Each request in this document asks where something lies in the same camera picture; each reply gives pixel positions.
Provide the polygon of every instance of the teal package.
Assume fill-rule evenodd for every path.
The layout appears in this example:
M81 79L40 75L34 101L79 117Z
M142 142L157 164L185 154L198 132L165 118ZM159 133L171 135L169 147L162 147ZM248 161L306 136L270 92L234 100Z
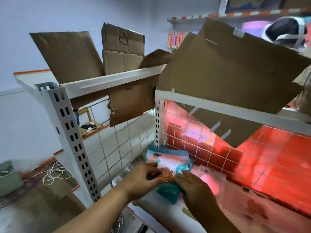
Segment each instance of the teal package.
M165 183L158 187L157 193L171 204L176 204L183 190L174 182L173 176L181 173L182 170L190 171L194 160L189 158L188 151L158 148L152 145L148 146L146 157L147 162L158 163L158 167L162 169L160 176L165 178Z

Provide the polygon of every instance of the box on top shelf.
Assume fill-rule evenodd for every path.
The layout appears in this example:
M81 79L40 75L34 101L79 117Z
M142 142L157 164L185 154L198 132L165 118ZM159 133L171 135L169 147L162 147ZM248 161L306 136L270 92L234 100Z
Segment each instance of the box on top shelf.
M198 35L174 54L159 76L159 90L278 113L302 90L293 80L311 64L309 58L207 19ZM183 109L238 147L262 124L193 106Z
M60 84L167 64L173 56L173 53L160 49L144 56L144 35L108 23L102 28L104 63L89 32L30 35ZM73 108L80 108L108 95L110 125L115 126L155 107L157 77L154 75L96 91L72 98L70 102Z

